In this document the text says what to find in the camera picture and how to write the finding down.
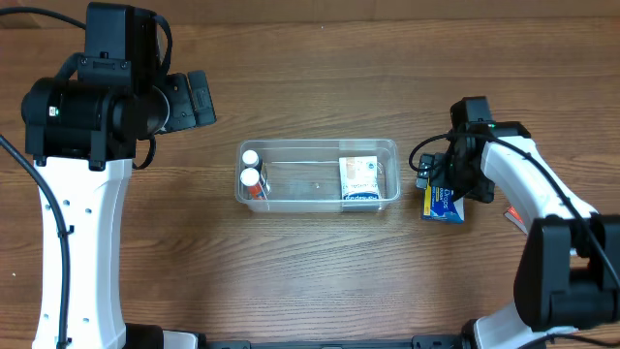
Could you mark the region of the blue VapoDrops lozenge box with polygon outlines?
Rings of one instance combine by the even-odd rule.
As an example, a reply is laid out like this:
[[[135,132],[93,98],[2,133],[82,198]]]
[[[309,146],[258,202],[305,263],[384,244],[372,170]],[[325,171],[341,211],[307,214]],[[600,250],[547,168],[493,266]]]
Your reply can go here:
[[[463,199],[455,200],[454,191],[428,185],[424,190],[421,218],[461,224],[465,220]]]

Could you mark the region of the red medicine box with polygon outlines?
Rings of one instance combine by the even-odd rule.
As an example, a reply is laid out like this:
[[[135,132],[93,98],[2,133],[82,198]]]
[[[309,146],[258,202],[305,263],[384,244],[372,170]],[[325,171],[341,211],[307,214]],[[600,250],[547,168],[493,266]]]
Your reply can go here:
[[[527,227],[525,226],[522,218],[513,206],[509,206],[504,215],[525,235],[528,234]]]

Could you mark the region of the dark bottle white cap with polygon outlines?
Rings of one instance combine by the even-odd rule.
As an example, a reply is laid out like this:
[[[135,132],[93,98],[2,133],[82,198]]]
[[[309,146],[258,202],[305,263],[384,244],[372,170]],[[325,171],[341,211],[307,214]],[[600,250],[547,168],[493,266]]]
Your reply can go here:
[[[249,149],[243,152],[241,156],[242,164],[245,168],[253,168],[259,173],[263,168],[263,159],[256,150]]]

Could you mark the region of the orange pill bottle white cap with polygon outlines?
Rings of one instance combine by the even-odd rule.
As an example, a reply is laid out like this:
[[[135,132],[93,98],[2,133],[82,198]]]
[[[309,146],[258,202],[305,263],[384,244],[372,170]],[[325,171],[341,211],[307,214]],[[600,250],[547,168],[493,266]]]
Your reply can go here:
[[[265,200],[266,193],[262,185],[260,173],[254,168],[244,169],[240,176],[241,184],[246,188],[247,192],[254,200]]]

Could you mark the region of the white Hansaplast plaster box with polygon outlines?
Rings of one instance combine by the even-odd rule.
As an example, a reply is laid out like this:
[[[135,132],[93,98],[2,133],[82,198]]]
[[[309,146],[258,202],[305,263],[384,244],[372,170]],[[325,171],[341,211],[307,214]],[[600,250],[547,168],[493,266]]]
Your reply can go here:
[[[379,163],[376,156],[339,158],[341,198],[344,201],[379,200]]]

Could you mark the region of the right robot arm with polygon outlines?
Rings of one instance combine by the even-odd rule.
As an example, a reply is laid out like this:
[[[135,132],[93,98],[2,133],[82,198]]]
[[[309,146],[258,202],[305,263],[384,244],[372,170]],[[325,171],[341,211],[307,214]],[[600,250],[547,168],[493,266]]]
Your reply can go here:
[[[462,200],[489,204],[501,189],[527,240],[512,303],[469,321],[459,334],[417,335],[413,347],[545,348],[618,322],[618,215],[580,200],[544,162],[529,131],[516,121],[495,121],[486,98],[465,97],[449,113],[448,149],[414,148],[409,156],[424,193],[423,217],[455,219]]]

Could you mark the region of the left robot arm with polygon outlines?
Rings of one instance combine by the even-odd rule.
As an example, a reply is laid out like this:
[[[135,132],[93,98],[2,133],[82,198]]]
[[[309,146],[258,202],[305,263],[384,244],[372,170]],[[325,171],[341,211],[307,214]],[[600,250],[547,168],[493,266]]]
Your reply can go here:
[[[91,3],[83,51],[21,104],[25,151],[43,218],[37,348],[202,348],[201,334],[124,321],[123,205],[140,141],[213,124],[205,73],[174,74],[171,29],[130,5]]]

